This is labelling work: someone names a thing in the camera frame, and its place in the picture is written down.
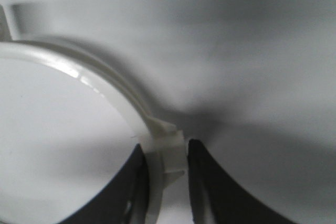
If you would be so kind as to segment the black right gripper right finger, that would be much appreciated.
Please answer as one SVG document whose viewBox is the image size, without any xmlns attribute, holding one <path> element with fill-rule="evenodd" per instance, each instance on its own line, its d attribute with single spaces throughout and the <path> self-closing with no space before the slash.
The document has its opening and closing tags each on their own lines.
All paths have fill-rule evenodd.
<svg viewBox="0 0 336 224">
<path fill-rule="evenodd" d="M 187 160 L 194 223 L 293 223 L 244 190 L 201 141 L 188 142 Z"/>
</svg>

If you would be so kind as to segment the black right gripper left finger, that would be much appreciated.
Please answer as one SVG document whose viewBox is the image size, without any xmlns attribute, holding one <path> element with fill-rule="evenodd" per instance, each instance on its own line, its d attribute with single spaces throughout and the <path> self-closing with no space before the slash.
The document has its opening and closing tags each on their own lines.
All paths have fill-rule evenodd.
<svg viewBox="0 0 336 224">
<path fill-rule="evenodd" d="M 145 223 L 149 194 L 148 165 L 138 144 L 103 190 L 61 223 Z"/>
</svg>

